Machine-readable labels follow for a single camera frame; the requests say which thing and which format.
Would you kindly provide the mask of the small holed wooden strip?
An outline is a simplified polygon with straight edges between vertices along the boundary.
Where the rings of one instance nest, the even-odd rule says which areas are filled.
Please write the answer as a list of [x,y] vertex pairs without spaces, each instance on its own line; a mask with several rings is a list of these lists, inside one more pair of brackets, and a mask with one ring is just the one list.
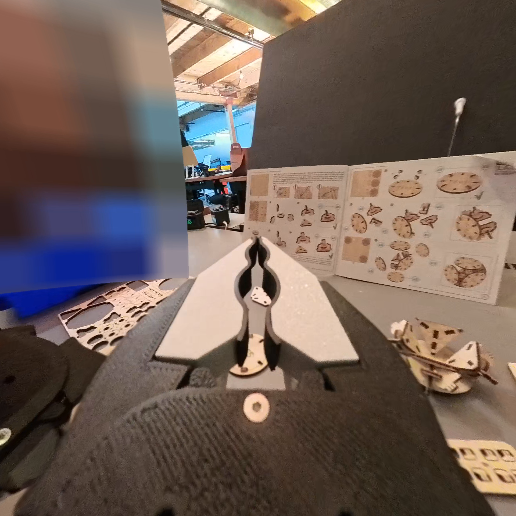
[[448,447],[482,494],[515,495],[515,448],[506,442],[447,439]]

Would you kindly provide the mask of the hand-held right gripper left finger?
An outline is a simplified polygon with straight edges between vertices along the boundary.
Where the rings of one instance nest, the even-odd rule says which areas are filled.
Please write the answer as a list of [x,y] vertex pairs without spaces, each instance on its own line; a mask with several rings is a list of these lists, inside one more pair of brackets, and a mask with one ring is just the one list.
[[259,239],[250,238],[198,274],[154,357],[228,371],[248,354],[249,309]]

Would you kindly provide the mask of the wooden model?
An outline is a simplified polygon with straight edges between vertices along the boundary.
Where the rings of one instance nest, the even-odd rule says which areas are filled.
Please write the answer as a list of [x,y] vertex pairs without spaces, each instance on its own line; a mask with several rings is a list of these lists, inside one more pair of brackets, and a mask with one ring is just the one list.
[[492,374],[494,357],[479,342],[450,347],[463,334],[461,328],[416,318],[393,322],[390,332],[390,342],[427,392],[465,394],[478,378],[499,383]]

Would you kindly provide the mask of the folded instruction sheet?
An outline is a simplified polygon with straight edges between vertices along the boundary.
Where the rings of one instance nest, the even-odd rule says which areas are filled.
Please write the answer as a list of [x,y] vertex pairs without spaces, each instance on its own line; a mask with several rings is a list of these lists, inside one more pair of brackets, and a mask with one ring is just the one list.
[[244,234],[312,271],[497,303],[515,152],[247,173]]

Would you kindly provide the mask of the punched wooden parts sheet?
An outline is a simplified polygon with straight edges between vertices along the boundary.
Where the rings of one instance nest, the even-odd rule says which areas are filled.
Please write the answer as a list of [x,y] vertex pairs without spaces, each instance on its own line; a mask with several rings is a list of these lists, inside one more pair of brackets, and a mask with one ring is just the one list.
[[174,293],[185,279],[120,284],[59,313],[68,335],[89,350],[110,354],[137,323]]

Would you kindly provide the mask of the black partition panel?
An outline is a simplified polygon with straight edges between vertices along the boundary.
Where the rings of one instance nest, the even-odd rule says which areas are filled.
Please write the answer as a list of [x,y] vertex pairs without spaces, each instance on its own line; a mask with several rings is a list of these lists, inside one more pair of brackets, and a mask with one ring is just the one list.
[[254,169],[515,151],[515,1],[341,1],[266,43]]

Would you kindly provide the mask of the small wooden disc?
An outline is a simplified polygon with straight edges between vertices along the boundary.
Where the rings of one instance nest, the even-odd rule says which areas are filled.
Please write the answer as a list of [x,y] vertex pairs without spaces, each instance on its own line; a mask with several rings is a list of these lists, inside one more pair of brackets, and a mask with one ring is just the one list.
[[268,367],[265,356],[264,337],[253,333],[249,336],[247,357],[242,366],[235,364],[229,373],[235,377],[255,376]]

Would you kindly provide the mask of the blue plastic bin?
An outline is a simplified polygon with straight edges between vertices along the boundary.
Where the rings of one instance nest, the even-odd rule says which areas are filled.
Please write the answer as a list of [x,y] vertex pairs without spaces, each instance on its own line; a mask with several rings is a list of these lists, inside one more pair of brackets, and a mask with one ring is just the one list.
[[14,309],[18,318],[26,318],[58,306],[97,285],[68,286],[1,294],[1,311]]

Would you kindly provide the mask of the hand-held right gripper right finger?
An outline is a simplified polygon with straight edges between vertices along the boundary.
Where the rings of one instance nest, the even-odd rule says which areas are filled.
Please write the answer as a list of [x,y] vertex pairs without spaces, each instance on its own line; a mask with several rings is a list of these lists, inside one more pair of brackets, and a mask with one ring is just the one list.
[[269,367],[284,371],[356,365],[359,355],[316,275],[259,238],[265,315],[264,350]]

